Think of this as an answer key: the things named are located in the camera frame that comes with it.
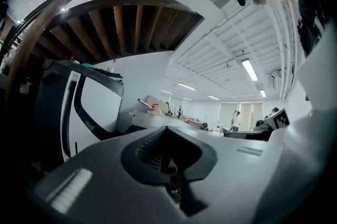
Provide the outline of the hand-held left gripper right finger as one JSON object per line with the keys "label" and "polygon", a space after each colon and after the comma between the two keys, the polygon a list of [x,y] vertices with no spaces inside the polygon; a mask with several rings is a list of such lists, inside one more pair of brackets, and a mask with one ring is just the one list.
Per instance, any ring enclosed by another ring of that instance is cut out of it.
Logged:
{"label": "hand-held left gripper right finger", "polygon": [[252,224],[282,148],[282,131],[268,141],[207,135],[168,127],[183,168],[179,218],[169,224]]}

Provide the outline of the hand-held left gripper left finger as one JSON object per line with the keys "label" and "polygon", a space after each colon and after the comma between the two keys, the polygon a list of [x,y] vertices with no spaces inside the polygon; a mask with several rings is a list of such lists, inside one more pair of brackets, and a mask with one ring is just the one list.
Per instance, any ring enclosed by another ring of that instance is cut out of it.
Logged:
{"label": "hand-held left gripper left finger", "polygon": [[121,162],[123,149],[154,129],[93,144],[43,178],[34,192],[67,223],[179,224],[184,213],[163,186],[136,181]]}

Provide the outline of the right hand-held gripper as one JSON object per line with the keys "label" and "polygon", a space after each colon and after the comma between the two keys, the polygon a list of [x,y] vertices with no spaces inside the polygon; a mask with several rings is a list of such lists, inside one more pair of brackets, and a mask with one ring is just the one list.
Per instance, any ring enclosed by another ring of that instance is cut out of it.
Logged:
{"label": "right hand-held gripper", "polygon": [[280,129],[287,127],[290,124],[290,121],[286,110],[281,109],[264,119],[264,124],[270,126],[272,129]]}

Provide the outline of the white and black machine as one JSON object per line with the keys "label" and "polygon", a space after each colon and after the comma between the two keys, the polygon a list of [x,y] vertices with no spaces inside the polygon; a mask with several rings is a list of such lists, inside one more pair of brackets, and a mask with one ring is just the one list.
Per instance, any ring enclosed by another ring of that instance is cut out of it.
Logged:
{"label": "white and black machine", "polygon": [[97,142],[115,137],[124,94],[122,79],[120,74],[74,62],[45,61],[34,130],[48,170]]}

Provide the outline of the large cardboard box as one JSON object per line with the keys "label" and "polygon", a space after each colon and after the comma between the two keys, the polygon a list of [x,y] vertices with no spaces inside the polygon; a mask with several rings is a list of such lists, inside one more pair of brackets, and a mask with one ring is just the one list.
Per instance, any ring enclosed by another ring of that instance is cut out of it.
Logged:
{"label": "large cardboard box", "polygon": [[166,114],[168,112],[168,104],[156,97],[153,97],[152,95],[148,95],[146,101],[148,105],[156,105],[156,110],[161,111],[163,114]]}

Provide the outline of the wooden spiral staircase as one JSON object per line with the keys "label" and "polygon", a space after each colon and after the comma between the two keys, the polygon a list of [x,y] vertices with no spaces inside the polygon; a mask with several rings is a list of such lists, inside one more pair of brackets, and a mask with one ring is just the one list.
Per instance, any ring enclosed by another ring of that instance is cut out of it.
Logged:
{"label": "wooden spiral staircase", "polygon": [[97,64],[171,52],[203,20],[175,0],[47,0],[10,31],[0,49],[1,59],[21,37],[5,88],[4,117],[12,117],[21,106],[19,84],[32,56]]}

